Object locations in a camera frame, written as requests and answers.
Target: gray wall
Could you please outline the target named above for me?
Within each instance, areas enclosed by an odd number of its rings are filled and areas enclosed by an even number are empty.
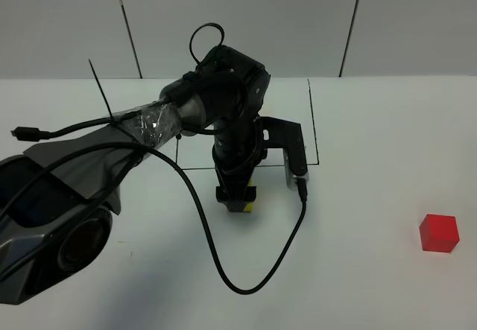
[[[359,0],[343,76],[477,74],[477,0]]]
[[[122,0],[144,77],[193,68],[192,31],[225,43],[275,77],[337,77],[356,0]],[[359,0],[343,76],[475,74],[477,0]],[[0,78],[138,77],[119,0],[0,0]],[[205,30],[203,56],[218,40]]]

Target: black cable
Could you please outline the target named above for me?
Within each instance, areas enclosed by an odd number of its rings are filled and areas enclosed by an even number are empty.
[[[160,107],[163,104],[169,103],[169,99],[162,99],[161,101],[157,101],[156,103],[150,105],[149,107]],[[114,119],[117,122],[125,121],[132,119],[139,115],[142,110],[134,110],[132,112],[127,112],[126,114],[122,115],[118,119]],[[88,121],[83,121],[78,124],[70,125],[69,127],[64,127],[58,131],[41,131],[35,127],[17,127],[13,130],[12,136],[16,137],[19,141],[22,142],[38,142],[40,140],[49,140],[59,138],[61,136],[68,135],[70,133],[74,133],[75,131],[79,131],[82,129],[86,129],[88,127],[96,127],[98,125],[105,125],[111,123],[111,117],[106,118],[99,118],[93,119]]]
[[[239,294],[252,294],[257,291],[259,291],[267,282],[271,279],[271,277],[275,274],[277,271],[280,263],[282,262],[283,258],[285,257],[285,254],[288,251],[288,248],[291,245],[291,242],[293,241],[295,235],[298,232],[298,229],[300,228],[301,223],[303,222],[303,219],[305,217],[306,213],[306,181],[303,179],[299,179],[297,181],[298,185],[298,192],[300,195],[300,199],[302,202],[302,210],[300,213],[300,216],[298,218],[297,224],[293,228],[293,231],[290,234],[290,237],[288,241],[285,244],[285,247],[283,248],[282,252],[280,253],[277,261],[275,262],[274,266],[271,268],[270,272],[268,272],[267,276],[254,288],[248,289],[248,290],[243,290],[240,288],[237,288],[227,277],[227,275],[224,272],[224,269],[220,263],[220,259],[218,258],[217,250],[214,245],[214,241],[212,239],[212,233],[210,232],[209,224],[207,223],[206,215],[203,210],[202,204],[200,203],[199,196],[197,195],[197,192],[194,189],[194,186],[191,183],[191,180],[187,177],[186,173],[177,165],[174,161],[169,159],[166,155],[163,153],[160,153],[156,149],[153,149],[152,147],[148,147],[145,145],[141,144],[136,144],[133,142],[108,142],[105,144],[99,144],[99,145],[93,145],[90,147],[85,147],[82,150],[75,151],[74,153],[70,153],[67,156],[64,156],[63,158],[57,160],[56,162],[53,162],[50,164],[47,168],[44,168],[40,173],[37,174],[36,177],[34,177],[24,188],[22,188],[19,192],[16,193],[16,195],[8,202],[8,204],[3,208],[2,214],[4,215],[8,208],[10,208],[36,181],[38,181],[41,177],[44,177],[48,172],[53,171],[55,168],[60,167],[62,164],[75,159],[79,156],[83,156],[87,153],[91,153],[97,150],[103,150],[103,149],[129,149],[129,150],[139,150],[142,151],[143,153],[151,153],[152,155],[155,155],[156,157],[159,157],[161,160],[167,162],[178,174],[179,176],[183,179],[184,183],[187,186],[187,189],[191,193],[192,199],[194,200],[195,206],[197,207],[200,221],[203,226],[203,230],[206,235],[207,243],[210,248],[210,252],[212,254],[212,258],[214,260],[215,267],[217,268],[219,276],[222,278],[224,281],[225,285],[229,287],[232,291],[235,291],[236,293]],[[20,267],[28,263],[31,259],[35,258],[39,252],[43,251],[48,245],[50,245],[49,239],[44,243],[41,244],[40,246],[34,248],[32,251],[28,253],[28,260],[25,260],[25,258],[21,258],[18,261],[15,261],[11,266],[9,266],[6,270],[0,273],[0,281],[3,281],[6,278],[7,272],[8,275],[13,274],[15,271],[17,271]]]
[[[206,23],[205,25],[201,25],[197,30],[195,30],[194,33],[191,36],[190,41],[189,41],[189,52],[190,52],[192,58],[194,58],[194,61],[197,63],[197,65],[200,65],[201,62],[194,55],[194,52],[192,50],[192,41],[194,40],[194,37],[197,34],[197,32],[200,31],[204,27],[214,27],[214,28],[217,28],[219,30],[219,32],[221,33],[221,41],[219,42],[219,44],[217,46],[222,45],[222,43],[224,42],[224,39],[225,39],[224,29],[222,28],[222,26],[220,26],[219,24],[214,23],[214,22],[209,22],[209,23]]]
[[[91,66],[92,73],[95,76],[96,83],[98,84],[99,91],[101,92],[101,96],[103,97],[104,103],[106,104],[107,111],[110,114],[111,120],[113,120],[113,112],[111,112],[110,104],[108,103],[108,101],[106,99],[106,95],[103,92],[103,87],[99,83],[98,76],[96,75],[96,71],[92,66],[91,60],[88,60],[88,61],[89,61],[89,65]]]

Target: table surface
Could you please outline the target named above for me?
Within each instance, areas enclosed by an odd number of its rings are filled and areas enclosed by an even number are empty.
[[[168,82],[103,85],[123,110]],[[103,253],[26,303],[0,305],[0,328],[477,329],[476,87],[477,77],[274,80],[262,114],[302,123],[309,202],[260,292],[223,284],[185,185],[151,157],[122,183]],[[10,136],[18,125],[57,130],[105,114],[93,80],[0,80],[0,157],[28,147]],[[162,151],[188,169],[226,273],[251,288],[279,255],[300,200],[274,154],[254,173],[253,212],[227,213],[215,201],[212,143],[198,136]],[[452,254],[422,251],[427,213],[456,216]]]

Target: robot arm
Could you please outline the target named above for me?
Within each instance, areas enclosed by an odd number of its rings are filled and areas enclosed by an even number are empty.
[[[305,185],[308,170],[300,125],[259,116],[269,81],[261,63],[219,45],[195,71],[165,87],[159,102],[118,113],[115,122],[80,138],[40,143],[22,156],[0,162],[0,303],[19,304],[61,282],[91,263],[106,244],[111,212],[121,211],[119,187],[113,183],[119,185],[147,153],[102,148],[81,154],[82,150],[124,142],[158,149],[180,133],[213,135],[216,197],[231,212],[243,212],[255,200],[256,188],[249,181],[268,148],[284,150],[288,187]],[[206,130],[209,125],[214,130]],[[268,131],[267,140],[263,130]],[[30,141],[54,136],[31,128],[18,128],[13,134]],[[44,172],[74,153],[81,155]],[[28,192],[14,198],[42,172],[45,175]],[[102,202],[100,195],[109,188]],[[82,210],[96,201],[101,203],[75,223]],[[71,223],[75,226],[64,235],[58,232]],[[58,241],[52,246],[5,276],[12,264],[54,236]]]

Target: red cube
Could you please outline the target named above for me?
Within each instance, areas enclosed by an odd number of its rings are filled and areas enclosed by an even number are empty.
[[[459,242],[459,232],[454,216],[427,215],[420,224],[423,250],[451,253]]]

